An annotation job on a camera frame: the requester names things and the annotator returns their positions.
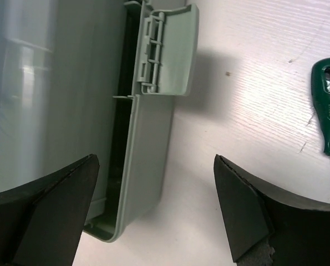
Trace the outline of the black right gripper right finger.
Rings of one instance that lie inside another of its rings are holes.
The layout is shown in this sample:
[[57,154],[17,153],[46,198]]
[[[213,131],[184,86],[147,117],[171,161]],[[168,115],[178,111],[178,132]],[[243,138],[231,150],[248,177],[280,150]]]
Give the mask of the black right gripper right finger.
[[330,265],[330,203],[262,180],[216,155],[214,177],[237,265]]

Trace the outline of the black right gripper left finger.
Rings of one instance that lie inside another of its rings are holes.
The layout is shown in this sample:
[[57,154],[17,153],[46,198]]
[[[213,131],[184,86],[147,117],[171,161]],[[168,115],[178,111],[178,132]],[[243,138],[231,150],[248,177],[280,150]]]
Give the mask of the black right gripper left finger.
[[99,172],[96,155],[0,193],[0,265],[72,265]]

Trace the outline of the green plastic toolbox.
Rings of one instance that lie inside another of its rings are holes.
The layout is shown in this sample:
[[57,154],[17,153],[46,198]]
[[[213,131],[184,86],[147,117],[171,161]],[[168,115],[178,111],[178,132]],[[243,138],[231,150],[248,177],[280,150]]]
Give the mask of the green plastic toolbox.
[[95,154],[83,229],[118,239],[160,201],[198,35],[184,1],[0,1],[0,192]]

